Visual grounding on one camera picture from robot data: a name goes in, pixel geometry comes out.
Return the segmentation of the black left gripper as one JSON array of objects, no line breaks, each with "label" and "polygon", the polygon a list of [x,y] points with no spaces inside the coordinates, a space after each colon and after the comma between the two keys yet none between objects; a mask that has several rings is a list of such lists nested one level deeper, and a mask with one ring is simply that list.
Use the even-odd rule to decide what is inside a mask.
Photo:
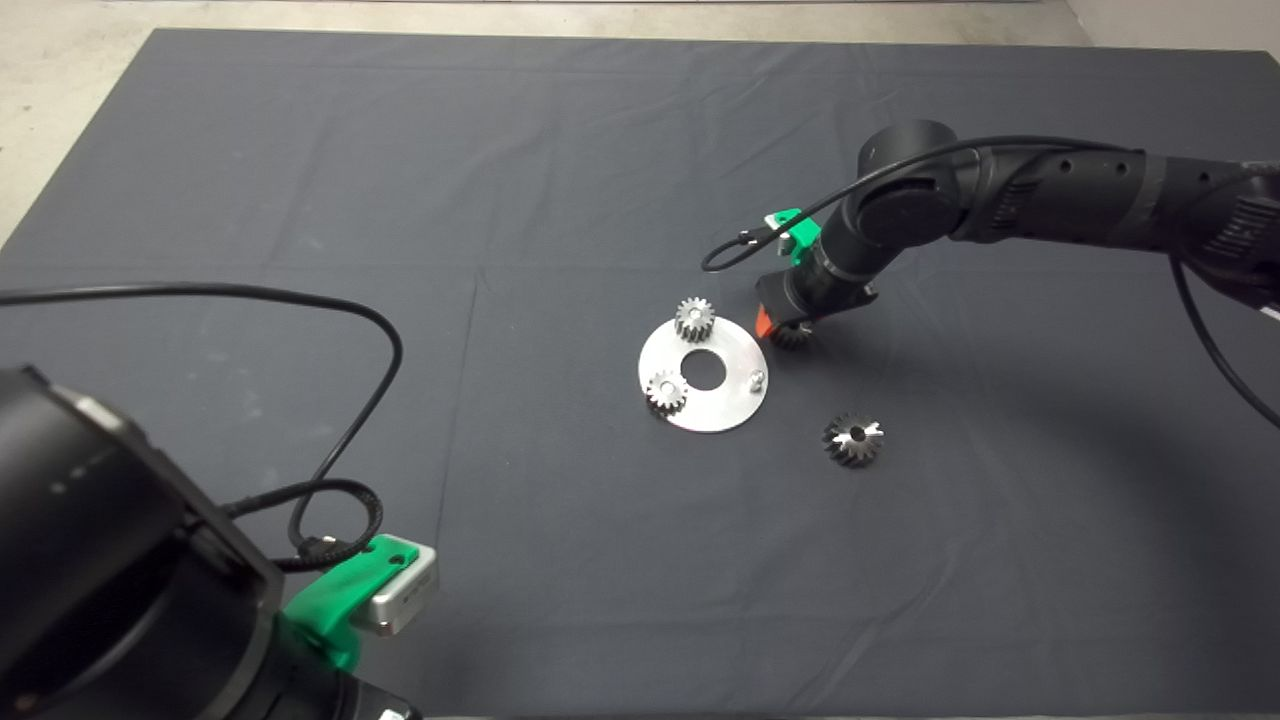
[{"label": "black left gripper", "polygon": [[420,719],[407,700],[278,641],[259,674],[260,719]]}]

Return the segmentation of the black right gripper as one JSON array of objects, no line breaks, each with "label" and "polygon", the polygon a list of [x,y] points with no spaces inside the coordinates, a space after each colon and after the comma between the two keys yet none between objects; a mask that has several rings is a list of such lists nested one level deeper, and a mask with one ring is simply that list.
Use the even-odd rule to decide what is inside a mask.
[{"label": "black right gripper", "polygon": [[879,250],[812,250],[799,265],[762,275],[755,282],[755,337],[772,338],[776,325],[818,322],[874,302],[879,273]]}]

